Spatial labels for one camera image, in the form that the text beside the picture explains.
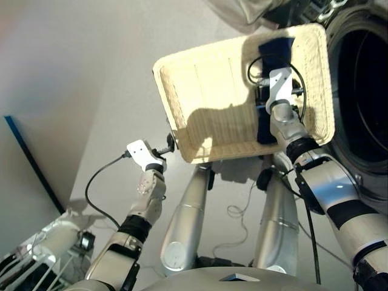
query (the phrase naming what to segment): wire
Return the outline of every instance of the wire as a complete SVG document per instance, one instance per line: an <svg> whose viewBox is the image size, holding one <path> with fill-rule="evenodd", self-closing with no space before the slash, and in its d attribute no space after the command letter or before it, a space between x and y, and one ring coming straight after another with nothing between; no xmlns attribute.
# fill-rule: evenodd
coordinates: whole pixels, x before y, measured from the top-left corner
<svg viewBox="0 0 388 291"><path fill-rule="evenodd" d="M313 225L313 221L311 219L311 213L310 213L309 207L307 206L306 201L304 202L304 206L306 207L307 220L309 221L309 227L310 227L311 243L312 243L313 255L314 255L315 279L316 279L316 283L320 285L321 284L321 272L319 271L318 250L316 249L314 225Z"/></svg>
<svg viewBox="0 0 388 291"><path fill-rule="evenodd" d="M250 75L250 69L252 68L252 66L257 62L259 61L260 59L262 58L267 58L267 57L272 57L272 58L276 58L276 59L279 59L280 61L282 61L283 63L289 65L293 70L294 72L298 75L301 83L302 83L302 89L303 89L303 107L302 107L302 114L300 116L300 120L301 122L303 122L303 119L304 119L304 115L306 114L306 103L307 103L307 92L306 92L306 85L304 83L304 80L303 80L303 77L302 77L302 74L300 74L300 72L298 71L297 68L295 68L295 66L293 64L291 64L291 62L288 62L286 61L285 59L279 57L278 55L276 54L267 54L267 55L262 55L262 56L259 56L257 57L256 59L254 59L248 66L248 71L247 71L247 77L248 77L248 80L254 84L254 85L257 85L257 82L255 82L251 75Z"/></svg>
<svg viewBox="0 0 388 291"><path fill-rule="evenodd" d="M301 222L298 221L298 224L299 224L299 227L301 228L301 230L304 232L304 234L309 238L311 239L311 236L310 234L307 232L307 230L302 226ZM324 246L322 246L320 243L316 243L318 247L320 247L321 249L323 249L325 252L327 252L329 255L332 255L337 261L343 263L346 267L352 269L352 266L349 265L347 262L345 262L343 259L341 259L339 256L337 256L336 254L334 254L332 251L328 250L327 248L325 248Z"/></svg>
<svg viewBox="0 0 388 291"><path fill-rule="evenodd" d="M284 185L284 187L285 187L288 191L290 191L290 192L293 193L295 196L297 196L297 197L299 197L299 198L301 198L301 199L304 200L304 198L302 197L302 195L300 195L300 193L297 193L296 191L292 190L291 186L289 186L289 185L287 184L287 182L286 182L284 179L281 178L280 181L281 181L281 183Z"/></svg>
<svg viewBox="0 0 388 291"><path fill-rule="evenodd" d="M237 241L237 242L225 242L225 243L222 243L222 244L218 244L217 246L215 246L212 250L212 253L213 253L213 256L214 258L216 258L216 250L217 249L221 249L221 248L225 248L225 247L238 247L239 245L243 244L247 238L248 238L248 235L249 235L249 231L248 231L248 228L246 227L246 225L244 224L244 215L248 209L248 206L249 206L249 202L250 202L250 197L252 195L252 190L255 186L255 183L256 181L254 181L252 183L252 185L250 186L250 190L249 190L249 195L248 195L248 200L247 200L247 204L245 205L245 207L243 209L241 209L240 207L236 206L236 205L229 205L227 208L226 208L226 212L228 214L228 216L230 218L233 218L233 219L238 219L238 218L241 218L241 227L242 229L245 231L245 235L244 235L244 238Z"/></svg>
<svg viewBox="0 0 388 291"><path fill-rule="evenodd" d="M99 174L101 173L103 170L105 170L107 167L109 167L110 165L113 165L114 163L118 162L119 160L125 158L126 155L125 153L123 153L119 158L117 159L114 159L112 162L109 162L108 164L106 164L105 166L101 167L100 169L98 169L98 171L96 173L94 173L94 175L90 178L89 182L87 183L86 185L86 188L85 188L85 199L86 201L88 202L88 204L90 206L92 206L96 211L98 211L99 213L101 213L102 215L104 215L106 218L108 218L109 220L111 220L111 222L117 226L117 228L120 228L120 225L118 224L118 222L113 218L111 217L108 213L106 213L105 211L101 210L100 208L98 208L97 206L95 206L91 200L89 199L89 193L88 193L88 190L89 190L89 187L90 187L90 183L92 183L92 181L94 180L94 178Z"/></svg>

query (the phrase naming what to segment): white cable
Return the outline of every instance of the white cable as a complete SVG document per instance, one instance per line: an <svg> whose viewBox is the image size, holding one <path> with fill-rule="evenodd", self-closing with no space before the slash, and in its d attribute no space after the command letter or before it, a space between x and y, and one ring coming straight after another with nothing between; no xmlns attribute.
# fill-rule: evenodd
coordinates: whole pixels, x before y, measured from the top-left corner
<svg viewBox="0 0 388 291"><path fill-rule="evenodd" d="M216 258L216 250L217 249L221 249L221 248L226 248L226 247L238 247L239 245L243 244L247 238L248 238L248 235L249 235L249 231L248 231L248 228L246 227L246 225L244 224L244 215L248 209L248 206L249 206L249 202L250 202L250 197L252 195L252 190L255 186L255 183L256 181L254 181L252 183L252 185L250 186L250 190L249 190L249 195L248 195L248 200L247 200L247 204L245 205L245 207L243 209L241 209L240 207L236 206L236 205L229 205L227 208L226 208L226 212L228 214L229 217L233 218L233 219L238 219L238 218L241 218L241 227L242 229L244 230L245 232L245 235L244 235L244 238L237 241L237 242L224 242L222 244L218 244L217 246L215 246L212 250L212 253L213 253L213 257Z"/></svg>

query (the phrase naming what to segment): dark blue fabric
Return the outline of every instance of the dark blue fabric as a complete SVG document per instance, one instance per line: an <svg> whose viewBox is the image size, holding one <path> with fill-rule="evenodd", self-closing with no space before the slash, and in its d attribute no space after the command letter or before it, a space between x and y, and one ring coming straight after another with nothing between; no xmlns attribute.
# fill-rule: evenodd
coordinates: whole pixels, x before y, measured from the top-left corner
<svg viewBox="0 0 388 291"><path fill-rule="evenodd" d="M293 38L276 38L265 44L259 45L259 53L263 62L263 78L269 78L269 73L272 70L288 67L285 62L291 61L291 47L293 44ZM269 87L263 87L261 89L260 101L265 104L269 98ZM270 115L266 112L265 107L257 106L257 114L259 118L259 129L257 133L257 141L261 144L271 144L276 142L276 138L271 135L270 127Z"/></svg>

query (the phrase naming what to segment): black cable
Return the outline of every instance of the black cable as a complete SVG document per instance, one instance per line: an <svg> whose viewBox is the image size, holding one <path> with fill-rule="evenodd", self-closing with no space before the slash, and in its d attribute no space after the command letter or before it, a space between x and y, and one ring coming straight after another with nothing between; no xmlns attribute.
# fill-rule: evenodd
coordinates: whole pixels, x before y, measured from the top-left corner
<svg viewBox="0 0 388 291"><path fill-rule="evenodd" d="M304 234L309 238L311 239L311 236L310 234L307 232L307 230L302 226L301 222L298 221L298 224L299 224L299 227L302 229L302 231L304 232ZM325 248L324 246L322 246L320 243L316 243L318 247L320 247L321 249L323 249L325 252L327 252L329 255L332 255L337 261L343 263L346 267L348 267L349 269L352 269L352 266L350 264L348 264L347 262L345 262L343 259L341 259L339 256L337 256L335 253L333 253L331 250Z"/></svg>
<svg viewBox="0 0 388 291"><path fill-rule="evenodd" d="M309 221L309 227L310 227L311 243L312 243L313 255L314 255L315 279L316 279L316 283L320 285L321 284L321 272L319 271L318 250L316 249L314 225L313 225L313 221L311 219L311 213L310 213L309 207L307 206L306 202L304 202L304 206L306 207L307 220Z"/></svg>
<svg viewBox="0 0 388 291"><path fill-rule="evenodd" d="M108 218L109 220L111 220L111 222L117 226L117 228L120 228L120 225L118 224L118 222L113 218L111 217L108 213L106 213L105 211L101 210L100 208L98 208L97 206L95 206L91 200L89 199L89 193L88 193L88 190L89 190L89 186L90 186L90 183L92 183L92 181L94 180L94 178L99 174L101 173L103 170L105 170L107 167L109 167L110 165L113 165L115 162L118 162L120 159L123 159L125 158L127 155L125 153L123 153L119 158L117 159L114 159L112 162L109 162L108 164L106 164L105 166L101 167L100 169L98 169L98 171L96 173L94 173L94 175L90 178L89 182L87 183L86 185L86 188L85 188L85 199L86 201L88 202L88 204L90 206L92 206L95 210L97 210L99 213L101 213L102 215L104 215L106 218Z"/></svg>
<svg viewBox="0 0 388 291"><path fill-rule="evenodd" d="M284 185L284 187L290 191L291 193L293 193L294 195L296 195L297 197L303 199L302 195L300 195L299 193L297 193L296 191L292 190L292 188L287 184L287 182L285 182L285 180L283 180L282 178L280 179L280 181L282 182L282 184Z"/></svg>
<svg viewBox="0 0 388 291"><path fill-rule="evenodd" d="M254 84L254 85L257 85L257 82L255 82L251 76L250 76L250 69L252 68L252 66L254 65L254 63L256 63L257 61L261 60L262 58L267 58L267 57L273 57L273 58L276 58L276 59L279 59L280 61L282 61L283 63L287 64L288 66L290 66L294 72L298 75L301 83L302 83L302 89L303 89L303 107L302 107L302 114L300 116L300 120L301 122L303 122L303 119L304 119L304 115L306 114L306 103L307 103L307 92L306 92L306 85L304 83L304 80L303 80L303 77L302 77L302 74L300 74L300 72L298 71L297 68L295 68L295 66L293 64L291 64L291 62L288 62L286 61L285 59L279 57L278 55L276 54L268 54L268 55L262 55L262 56L259 56L257 57L256 59L254 59L250 65L248 66L248 71L247 71L247 77L248 77L248 80Z"/></svg>

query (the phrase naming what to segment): black joint band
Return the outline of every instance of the black joint band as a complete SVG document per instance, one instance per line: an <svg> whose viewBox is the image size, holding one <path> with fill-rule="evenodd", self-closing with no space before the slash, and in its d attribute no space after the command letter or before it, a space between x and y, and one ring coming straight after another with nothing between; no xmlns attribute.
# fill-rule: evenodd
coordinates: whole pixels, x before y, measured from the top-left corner
<svg viewBox="0 0 388 291"><path fill-rule="evenodd" d="M370 213L377 213L377 211L365 205L360 200L345 201L327 209L327 214L337 229L340 229L346 221L356 216Z"/></svg>
<svg viewBox="0 0 388 291"><path fill-rule="evenodd" d="M151 227L151 224L143 217L131 215L127 216L125 221L121 224L118 232L129 234L144 243L148 237Z"/></svg>
<svg viewBox="0 0 388 291"><path fill-rule="evenodd" d="M320 148L320 146L313 138L300 138L291 142L287 146L286 155L290 158L293 164L302 154L308 152L309 150L315 150L318 148Z"/></svg>
<svg viewBox="0 0 388 291"><path fill-rule="evenodd" d="M364 258L368 253L373 252L374 250L378 250L381 247L386 247L387 244L384 241L378 241L375 242L374 244L370 244L369 246L363 248L360 250L357 255L354 256L353 259L353 266L356 267L358 263Z"/></svg>
<svg viewBox="0 0 388 291"><path fill-rule="evenodd" d="M278 104L290 104L290 102L288 102L288 100L286 99L280 99L280 100L275 100L271 103L270 107L269 107L269 112L272 112L272 109L274 106L278 105Z"/></svg>
<svg viewBox="0 0 388 291"><path fill-rule="evenodd" d="M158 171L160 174L163 174L163 166L162 165L159 165L159 164L148 164L146 167L145 167L145 170L156 170Z"/></svg>

